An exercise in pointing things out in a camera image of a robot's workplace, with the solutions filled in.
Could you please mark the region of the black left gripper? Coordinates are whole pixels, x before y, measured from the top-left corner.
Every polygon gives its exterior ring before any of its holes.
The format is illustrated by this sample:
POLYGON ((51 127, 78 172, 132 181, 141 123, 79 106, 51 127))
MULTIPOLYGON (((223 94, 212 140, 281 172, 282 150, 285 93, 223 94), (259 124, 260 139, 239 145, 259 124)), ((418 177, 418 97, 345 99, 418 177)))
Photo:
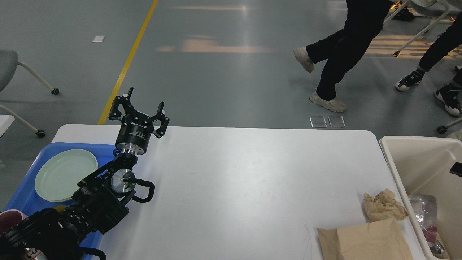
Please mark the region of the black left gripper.
POLYGON ((136 146, 136 154, 143 155, 147 151, 151 134, 158 139, 162 138, 170 119, 163 110, 164 102, 160 102, 154 116, 139 115, 130 101, 133 90, 134 88, 130 87, 127 93, 114 97, 109 108, 108 119, 119 121, 121 124, 115 147, 118 150, 123 150, 130 145, 136 146), (155 128, 155 122, 160 122, 158 128, 155 128))

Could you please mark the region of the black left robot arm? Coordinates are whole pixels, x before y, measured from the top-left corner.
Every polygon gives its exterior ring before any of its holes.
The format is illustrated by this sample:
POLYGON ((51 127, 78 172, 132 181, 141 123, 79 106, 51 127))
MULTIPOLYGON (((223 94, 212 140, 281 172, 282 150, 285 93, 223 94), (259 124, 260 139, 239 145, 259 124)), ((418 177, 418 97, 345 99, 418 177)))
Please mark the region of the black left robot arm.
POLYGON ((71 199, 74 203, 38 211, 1 234, 2 260, 82 260, 106 254, 80 243, 92 232, 102 235, 129 214, 128 202, 150 202, 155 184, 138 179, 133 173, 138 156, 146 153, 151 135, 165 135, 170 119, 164 102, 157 113, 148 116, 134 109, 127 94, 115 96, 109 120, 119 120, 121 128, 114 143, 114 159, 82 178, 71 199))

